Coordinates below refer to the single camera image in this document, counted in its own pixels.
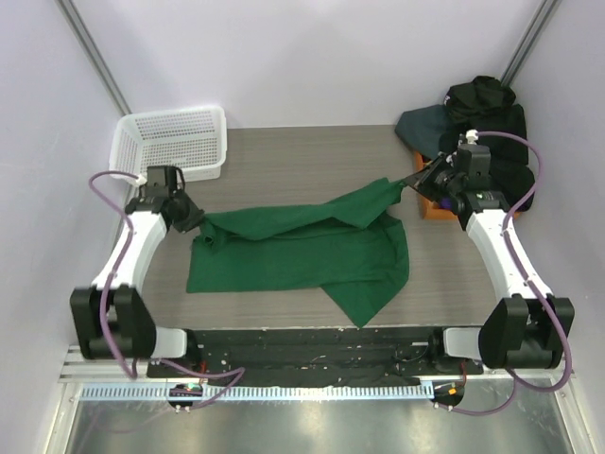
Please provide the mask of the green t shirt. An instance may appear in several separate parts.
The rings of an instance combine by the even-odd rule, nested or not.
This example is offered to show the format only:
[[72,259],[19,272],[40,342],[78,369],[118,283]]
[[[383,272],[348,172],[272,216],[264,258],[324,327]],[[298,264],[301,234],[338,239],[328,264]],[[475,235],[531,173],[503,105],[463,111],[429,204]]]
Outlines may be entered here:
[[406,230],[389,213],[405,187],[382,178],[325,203],[208,214],[192,242],[186,290],[320,288],[363,327],[409,279]]

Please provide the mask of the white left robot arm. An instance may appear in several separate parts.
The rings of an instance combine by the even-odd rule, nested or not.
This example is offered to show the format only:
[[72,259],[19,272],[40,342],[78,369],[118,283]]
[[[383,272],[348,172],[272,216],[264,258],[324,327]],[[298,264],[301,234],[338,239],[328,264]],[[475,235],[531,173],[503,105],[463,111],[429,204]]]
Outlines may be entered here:
[[[96,186],[103,176],[124,177],[137,193],[124,206],[111,201]],[[108,262],[92,284],[75,288],[70,309],[81,354],[89,360],[168,359],[182,377],[194,375],[201,354],[193,335],[183,328],[165,328],[153,321],[142,295],[147,271],[170,230],[187,233],[200,226],[204,212],[185,192],[183,171],[176,166],[150,166],[134,175],[106,170],[89,179],[89,188],[123,221],[122,232]]]

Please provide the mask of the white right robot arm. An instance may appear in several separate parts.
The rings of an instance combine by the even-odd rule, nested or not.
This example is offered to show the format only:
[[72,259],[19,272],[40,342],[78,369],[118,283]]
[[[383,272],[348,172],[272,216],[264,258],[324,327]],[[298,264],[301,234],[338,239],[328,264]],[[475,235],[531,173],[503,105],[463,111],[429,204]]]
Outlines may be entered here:
[[440,154],[405,183],[434,202],[448,201],[490,276],[497,304],[480,327],[450,327],[426,353],[428,365],[451,372],[462,358],[491,369],[554,369],[575,317],[571,301],[553,294],[533,269],[504,196],[491,188],[491,153],[463,143]]

